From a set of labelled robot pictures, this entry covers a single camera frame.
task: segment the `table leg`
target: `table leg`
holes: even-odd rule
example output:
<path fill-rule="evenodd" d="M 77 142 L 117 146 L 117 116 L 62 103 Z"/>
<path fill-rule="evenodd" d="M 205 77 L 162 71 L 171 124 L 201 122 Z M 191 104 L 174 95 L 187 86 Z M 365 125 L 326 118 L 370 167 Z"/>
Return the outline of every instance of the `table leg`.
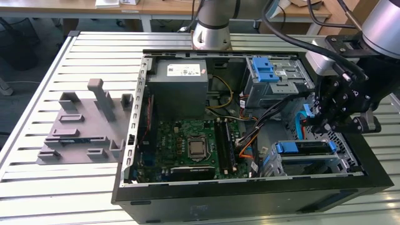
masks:
<path fill-rule="evenodd" d="M 318 18 L 322 22 L 326 22 L 327 18 Z M 317 23 L 313 23 L 309 31 L 307 31 L 307 35 L 318 35 L 321 32 L 322 26 L 319 26 Z"/>
<path fill-rule="evenodd" d="M 141 15 L 143 32 L 151 32 L 151 15 Z"/>

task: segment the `ram slot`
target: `ram slot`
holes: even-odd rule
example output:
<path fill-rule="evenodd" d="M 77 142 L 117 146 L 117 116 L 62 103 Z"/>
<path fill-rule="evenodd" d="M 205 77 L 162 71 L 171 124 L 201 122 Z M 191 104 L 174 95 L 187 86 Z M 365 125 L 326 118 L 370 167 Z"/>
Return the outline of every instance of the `ram slot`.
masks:
<path fill-rule="evenodd" d="M 221 162 L 221 172 L 223 174 L 229 174 L 237 171 L 234 152 L 235 147 L 234 142 L 231 140 L 229 123 L 223 120 L 217 120 L 214 126 Z"/>

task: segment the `barcode sticker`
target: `barcode sticker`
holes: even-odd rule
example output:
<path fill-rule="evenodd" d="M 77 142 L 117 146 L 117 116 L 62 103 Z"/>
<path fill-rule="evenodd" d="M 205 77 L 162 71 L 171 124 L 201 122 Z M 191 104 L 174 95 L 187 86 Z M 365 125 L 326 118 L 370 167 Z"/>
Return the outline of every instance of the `barcode sticker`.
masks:
<path fill-rule="evenodd" d="M 201 64 L 170 64 L 167 76 L 201 76 Z"/>
<path fill-rule="evenodd" d="M 257 172 L 259 171 L 259 166 L 255 162 L 251 163 L 251 167 L 253 167 L 254 171 L 257 171 Z"/>
<path fill-rule="evenodd" d="M 241 100 L 241 108 L 246 108 L 246 101 L 245 100 Z"/>
<path fill-rule="evenodd" d="M 282 75 L 282 76 L 286 76 L 287 75 L 287 72 L 283 70 L 283 71 L 275 71 L 275 74 L 277 75 Z"/>

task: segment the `motherboard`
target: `motherboard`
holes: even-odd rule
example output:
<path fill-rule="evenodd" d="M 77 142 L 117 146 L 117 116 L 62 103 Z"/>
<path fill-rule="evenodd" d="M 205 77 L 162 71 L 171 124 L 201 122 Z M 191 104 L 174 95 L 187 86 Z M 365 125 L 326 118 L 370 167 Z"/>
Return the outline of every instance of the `motherboard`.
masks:
<path fill-rule="evenodd" d="M 247 162 L 235 160 L 235 120 L 161 121 L 155 154 L 145 154 L 145 182 L 246 178 Z"/>

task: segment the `yellow wire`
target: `yellow wire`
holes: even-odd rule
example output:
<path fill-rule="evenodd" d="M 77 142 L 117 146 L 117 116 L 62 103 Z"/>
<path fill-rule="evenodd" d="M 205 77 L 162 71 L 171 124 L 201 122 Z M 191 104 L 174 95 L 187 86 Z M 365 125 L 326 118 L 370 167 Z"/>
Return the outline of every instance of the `yellow wire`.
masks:
<path fill-rule="evenodd" d="M 225 83 L 225 85 L 230 89 L 230 94 L 231 94 L 230 101 L 226 104 L 223 104 L 223 105 L 215 105 L 215 106 L 207 106 L 209 109 L 219 109 L 219 108 L 223 108 L 227 105 L 230 105 L 230 103 L 231 103 L 231 101 L 234 99 L 234 92 L 233 92 L 233 89 L 231 89 L 230 85 L 227 84 L 227 82 L 219 76 L 217 76 L 217 75 L 213 75 L 213 76 L 215 76 Z"/>

